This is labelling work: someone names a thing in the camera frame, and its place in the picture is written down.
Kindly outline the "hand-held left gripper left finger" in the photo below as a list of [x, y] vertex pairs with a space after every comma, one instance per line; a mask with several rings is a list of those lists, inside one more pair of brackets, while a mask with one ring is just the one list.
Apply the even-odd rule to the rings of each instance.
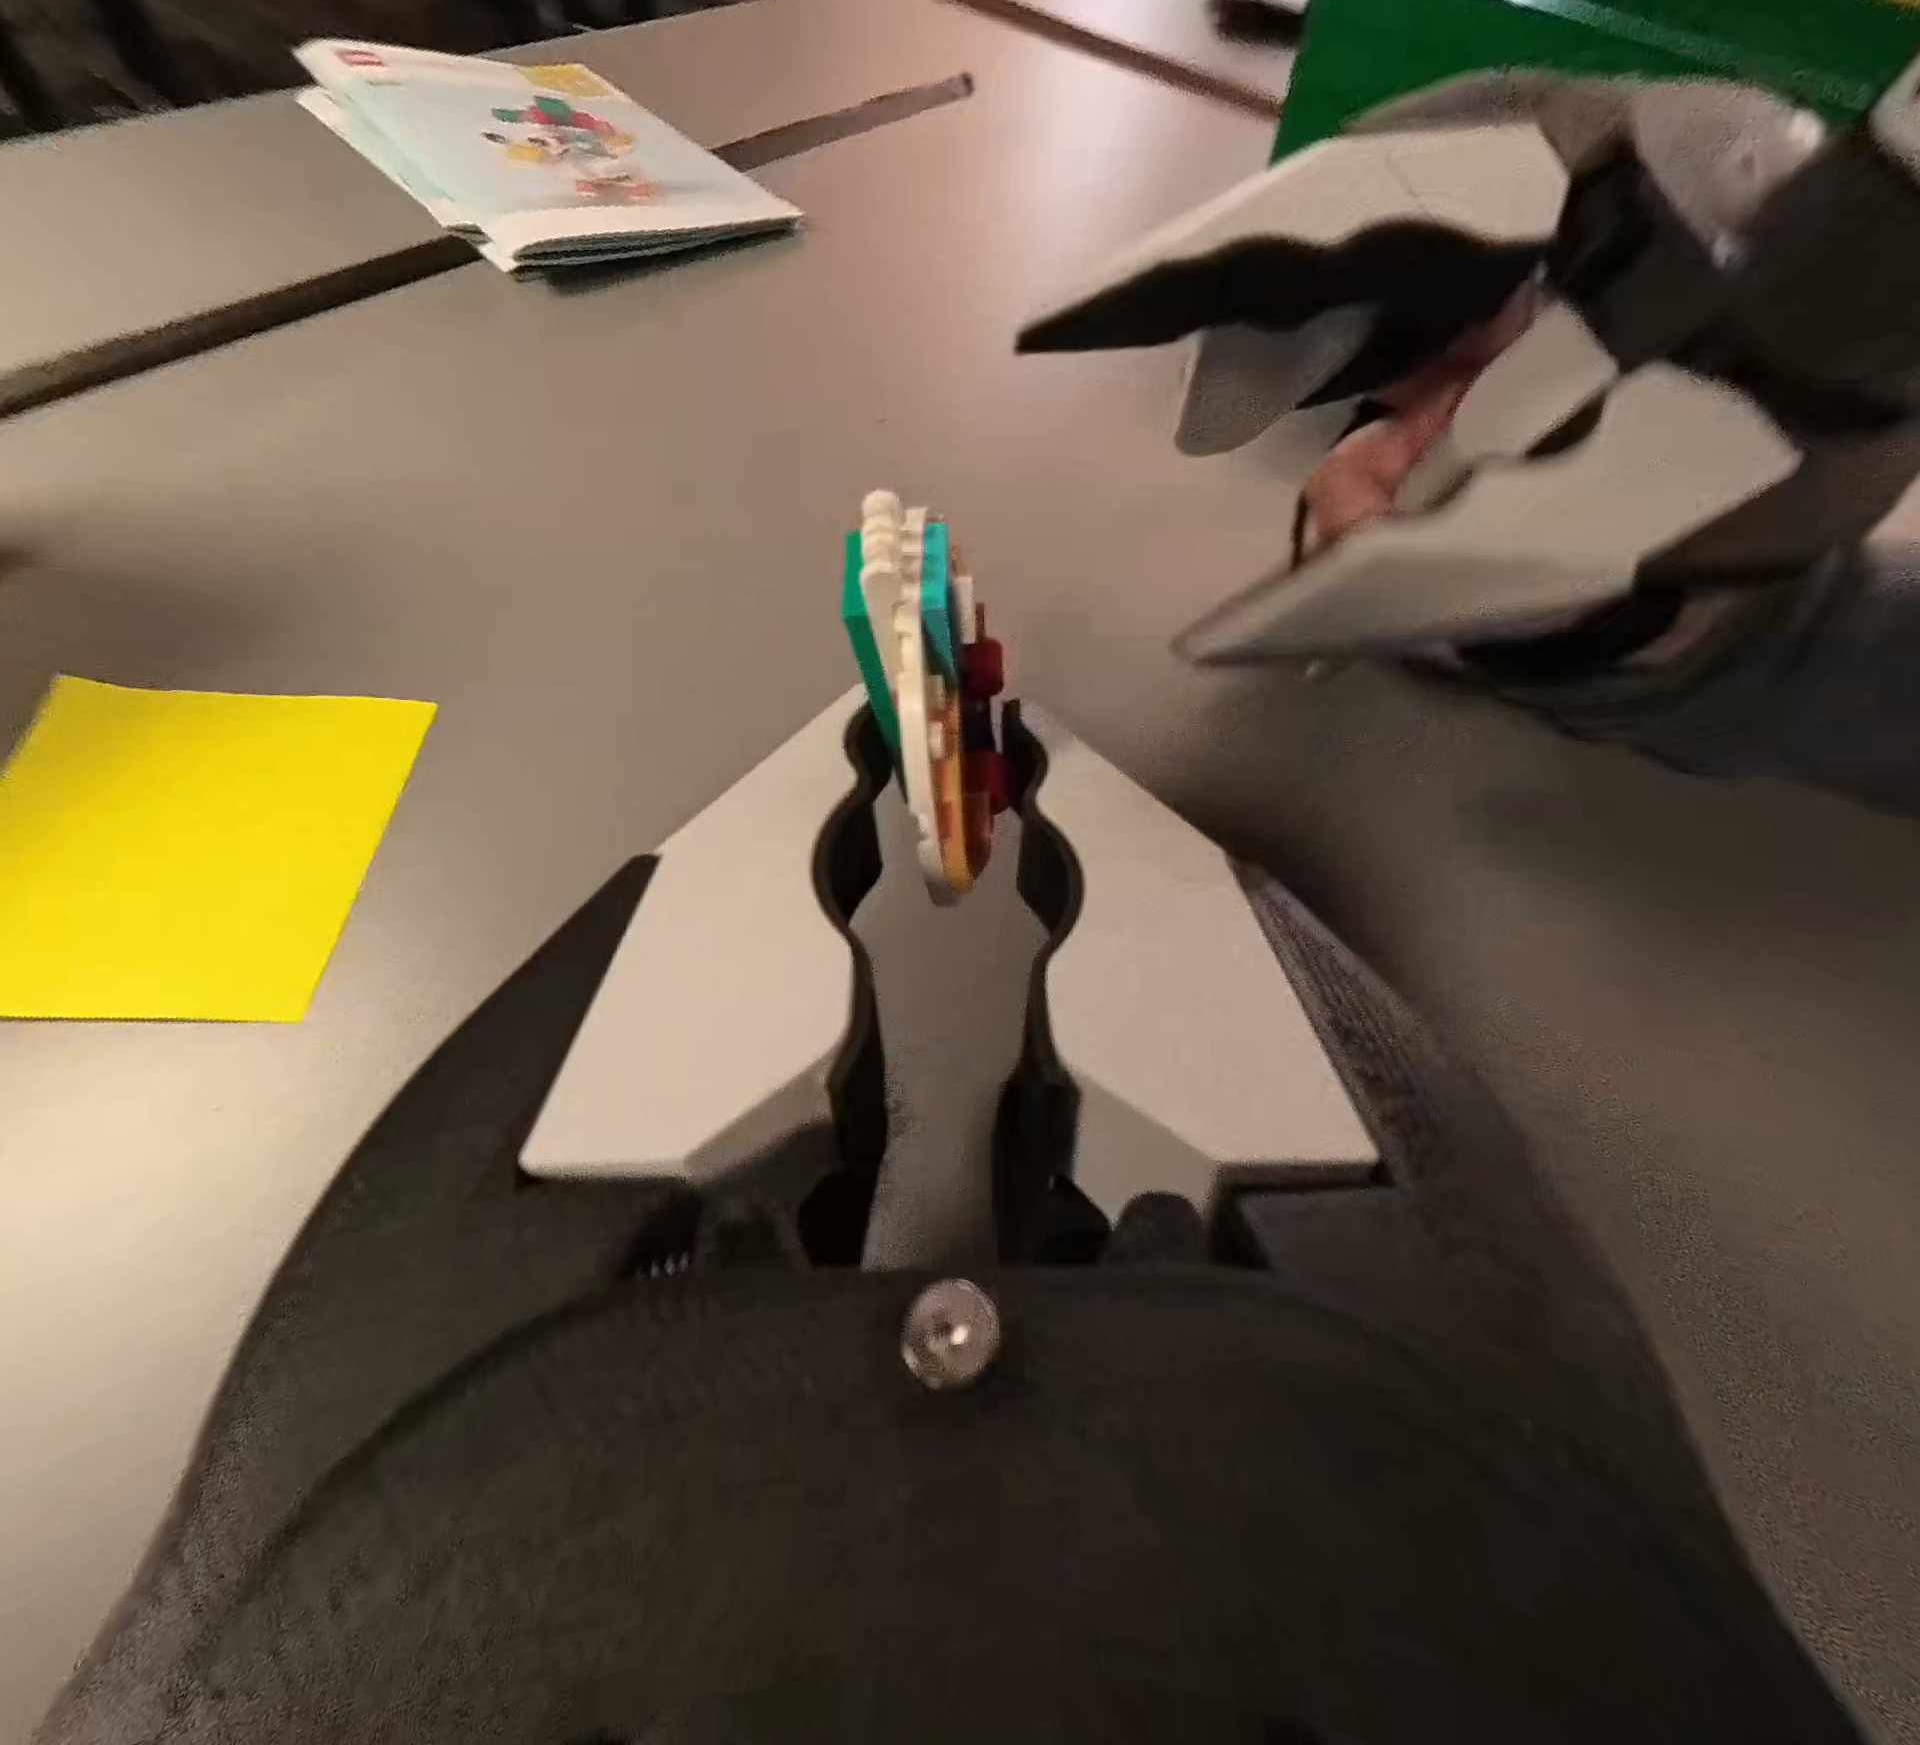
[[521, 1172], [766, 1198], [811, 1263], [863, 1263], [889, 1113], [852, 918], [891, 782], [873, 709], [843, 694], [644, 859]]

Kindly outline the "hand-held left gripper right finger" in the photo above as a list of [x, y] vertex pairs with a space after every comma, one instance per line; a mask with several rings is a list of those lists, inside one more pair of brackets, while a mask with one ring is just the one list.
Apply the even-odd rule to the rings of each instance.
[[1211, 1242], [1242, 1198], [1370, 1184], [1250, 875], [1042, 709], [1008, 703], [1001, 738], [1041, 942], [994, 1114], [998, 1259], [1091, 1260], [1144, 1198]]

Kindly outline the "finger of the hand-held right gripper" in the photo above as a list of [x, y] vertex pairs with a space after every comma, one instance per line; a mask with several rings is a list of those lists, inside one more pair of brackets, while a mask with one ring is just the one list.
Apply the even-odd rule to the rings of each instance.
[[1571, 175], [1536, 123], [1328, 142], [1156, 227], [1015, 332], [1024, 358], [1294, 335], [1442, 346], [1541, 265]]
[[1545, 458], [1479, 465], [1442, 505], [1346, 533], [1171, 644], [1198, 667], [1460, 644], [1627, 593], [1642, 563], [1783, 485], [1801, 451], [1736, 388], [1640, 369]]

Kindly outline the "round rainbow brick plate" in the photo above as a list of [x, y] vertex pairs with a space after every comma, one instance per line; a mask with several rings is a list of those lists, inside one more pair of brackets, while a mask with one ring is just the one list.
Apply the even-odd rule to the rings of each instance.
[[928, 899], [953, 906], [991, 863], [1008, 805], [1003, 651], [946, 520], [866, 493], [842, 538], [837, 619], [906, 805]]

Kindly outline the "person's right forearm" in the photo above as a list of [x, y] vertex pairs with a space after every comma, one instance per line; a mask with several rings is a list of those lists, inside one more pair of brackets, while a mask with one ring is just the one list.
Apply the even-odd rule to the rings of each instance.
[[1644, 589], [1413, 666], [1596, 747], [1918, 818], [1918, 548], [1783, 580]]

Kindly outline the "person's right hand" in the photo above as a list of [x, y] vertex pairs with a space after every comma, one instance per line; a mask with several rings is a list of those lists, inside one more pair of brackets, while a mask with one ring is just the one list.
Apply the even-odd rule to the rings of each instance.
[[1462, 332], [1445, 350], [1392, 385], [1307, 476], [1292, 519], [1292, 566], [1396, 511], [1413, 470], [1447, 435], [1478, 377], [1518, 341], [1541, 307], [1544, 288], [1528, 280], [1493, 318]]

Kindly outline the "green divided plastic bin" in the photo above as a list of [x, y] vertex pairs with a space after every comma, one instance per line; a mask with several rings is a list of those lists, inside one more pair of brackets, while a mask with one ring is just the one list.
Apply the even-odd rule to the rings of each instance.
[[1918, 3], [1893, 0], [1309, 0], [1270, 160], [1499, 69], [1733, 78], [1846, 123], [1916, 46]]

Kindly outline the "yellow sticky note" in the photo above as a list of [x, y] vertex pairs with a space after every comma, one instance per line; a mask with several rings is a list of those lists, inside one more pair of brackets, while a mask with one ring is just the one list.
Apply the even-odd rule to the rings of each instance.
[[296, 1023], [432, 701], [51, 679], [2, 775], [2, 1015]]

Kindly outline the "instruction booklet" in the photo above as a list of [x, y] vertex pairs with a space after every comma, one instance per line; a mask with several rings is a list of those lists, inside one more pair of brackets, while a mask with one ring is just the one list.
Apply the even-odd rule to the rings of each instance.
[[298, 103], [507, 273], [794, 234], [802, 213], [593, 69], [356, 38], [296, 51]]

